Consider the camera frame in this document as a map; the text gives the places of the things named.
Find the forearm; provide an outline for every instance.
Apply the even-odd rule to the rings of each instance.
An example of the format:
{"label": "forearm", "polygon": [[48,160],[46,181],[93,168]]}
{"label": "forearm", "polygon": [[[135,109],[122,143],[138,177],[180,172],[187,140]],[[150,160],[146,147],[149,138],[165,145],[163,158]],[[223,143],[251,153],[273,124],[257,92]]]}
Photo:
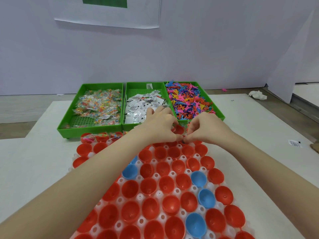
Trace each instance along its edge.
{"label": "forearm", "polygon": [[305,238],[319,238],[319,189],[250,142],[234,135],[231,153]]}
{"label": "forearm", "polygon": [[133,129],[0,225],[4,238],[68,239],[134,156],[149,143]]}

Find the green rectangle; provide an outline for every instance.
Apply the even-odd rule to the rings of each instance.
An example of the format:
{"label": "green rectangle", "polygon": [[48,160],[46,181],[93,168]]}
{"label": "green rectangle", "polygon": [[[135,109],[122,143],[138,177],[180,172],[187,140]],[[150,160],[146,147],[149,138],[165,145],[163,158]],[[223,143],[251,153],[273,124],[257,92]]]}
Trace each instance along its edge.
{"label": "green rectangle", "polygon": [[82,0],[83,4],[127,8],[127,0]]}
{"label": "green rectangle", "polygon": [[[153,89],[146,89],[146,84],[151,83],[153,86]],[[126,89],[125,89],[125,102],[122,109],[122,127],[123,131],[130,131],[138,124],[125,124],[125,107],[126,107],[126,100],[132,96],[135,96],[136,94],[145,94],[150,93],[154,90],[159,90],[160,95],[162,95],[163,99],[165,99],[169,105],[169,107],[172,109],[173,114],[173,106],[170,102],[170,99],[168,97],[168,93],[165,87],[165,84],[163,82],[128,82],[126,83]]]}
{"label": "green rectangle", "polygon": [[[204,97],[205,101],[207,101],[207,102],[213,102],[213,101],[210,99],[210,97],[208,96],[208,94],[206,93],[206,91],[203,90],[203,89],[201,88],[201,86],[200,86],[197,82],[195,82],[195,81],[176,81],[176,82],[178,82],[178,83],[187,83],[187,84],[192,84],[193,86],[198,86],[198,89],[199,89],[199,91],[200,91],[200,96]],[[215,103],[213,103],[213,108],[214,108],[214,111],[216,112],[216,116],[219,117],[219,118],[223,121],[223,120],[225,119],[225,116],[224,116],[224,114],[219,110],[219,108],[215,105]],[[187,124],[188,124],[189,122],[191,122],[191,121],[192,121],[192,120],[178,120],[178,123],[179,123],[180,125],[187,126]]]}
{"label": "green rectangle", "polygon": [[[74,114],[73,109],[76,108],[79,97],[84,95],[87,90],[100,90],[100,89],[120,89],[122,92],[122,109],[124,104],[124,89],[123,83],[96,83],[96,84],[82,84],[78,93],[75,95],[70,107],[60,122],[57,130],[64,138],[79,138],[83,133],[89,132],[98,134],[100,132],[121,132],[121,123],[118,125],[94,126],[94,118],[80,117]],[[81,128],[65,128],[66,125],[88,125],[88,127]]]}

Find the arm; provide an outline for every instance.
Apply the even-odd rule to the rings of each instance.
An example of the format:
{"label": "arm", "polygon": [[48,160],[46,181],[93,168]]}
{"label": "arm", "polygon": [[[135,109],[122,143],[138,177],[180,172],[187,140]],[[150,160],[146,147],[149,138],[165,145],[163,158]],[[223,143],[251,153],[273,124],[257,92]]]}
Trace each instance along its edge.
{"label": "arm", "polygon": [[231,153],[305,238],[319,238],[316,186],[234,133],[214,114],[203,112],[193,119],[184,142],[194,140]]}
{"label": "arm", "polygon": [[1,238],[69,239],[127,164],[147,145],[183,137],[170,108],[147,110],[146,121],[68,173],[0,225]]}

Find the paper poster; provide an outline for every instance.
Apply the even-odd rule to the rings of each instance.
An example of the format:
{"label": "paper poster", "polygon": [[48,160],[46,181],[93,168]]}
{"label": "paper poster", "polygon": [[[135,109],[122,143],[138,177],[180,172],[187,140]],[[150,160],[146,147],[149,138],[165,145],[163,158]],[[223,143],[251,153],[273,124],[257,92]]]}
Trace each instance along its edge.
{"label": "paper poster", "polygon": [[55,20],[124,28],[158,28],[160,0],[49,0]]}

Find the hand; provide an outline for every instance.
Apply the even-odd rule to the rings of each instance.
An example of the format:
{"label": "hand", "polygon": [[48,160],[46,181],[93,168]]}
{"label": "hand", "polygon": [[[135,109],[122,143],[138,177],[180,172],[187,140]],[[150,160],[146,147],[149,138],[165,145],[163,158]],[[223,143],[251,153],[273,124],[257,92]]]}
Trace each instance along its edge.
{"label": "hand", "polygon": [[148,134],[149,144],[181,141],[183,136],[171,131],[173,124],[177,125],[178,120],[169,107],[160,106],[155,112],[149,107],[146,111],[146,120],[134,129],[140,130],[143,136]]}
{"label": "hand", "polygon": [[220,146],[234,134],[215,114],[202,112],[191,121],[183,141],[191,143],[199,140]]}

